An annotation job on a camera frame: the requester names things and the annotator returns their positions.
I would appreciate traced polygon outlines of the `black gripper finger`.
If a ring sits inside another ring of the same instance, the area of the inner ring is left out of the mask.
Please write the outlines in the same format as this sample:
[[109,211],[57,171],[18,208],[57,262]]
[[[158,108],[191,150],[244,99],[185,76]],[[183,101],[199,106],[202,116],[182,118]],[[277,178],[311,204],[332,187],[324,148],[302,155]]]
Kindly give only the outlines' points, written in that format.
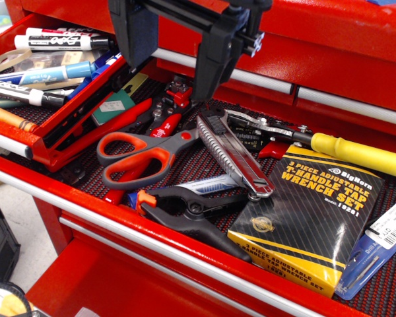
[[158,15],[143,6],[114,6],[114,31],[119,50],[132,68],[158,48]]
[[210,100],[218,86],[229,80],[241,54],[242,41],[235,30],[211,28],[204,33],[195,66],[193,100]]

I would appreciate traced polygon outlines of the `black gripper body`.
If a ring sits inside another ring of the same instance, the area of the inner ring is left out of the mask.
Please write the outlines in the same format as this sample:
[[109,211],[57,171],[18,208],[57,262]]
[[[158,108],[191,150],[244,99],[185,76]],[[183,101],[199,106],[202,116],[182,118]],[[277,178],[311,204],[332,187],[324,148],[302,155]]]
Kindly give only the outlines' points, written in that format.
[[168,18],[196,32],[210,32],[211,28],[236,31],[242,41],[242,54],[254,56],[261,48],[264,33],[259,30],[263,13],[272,1],[229,1],[221,13],[212,11],[192,1],[108,1],[108,9],[114,26],[114,6],[143,6],[158,18]]

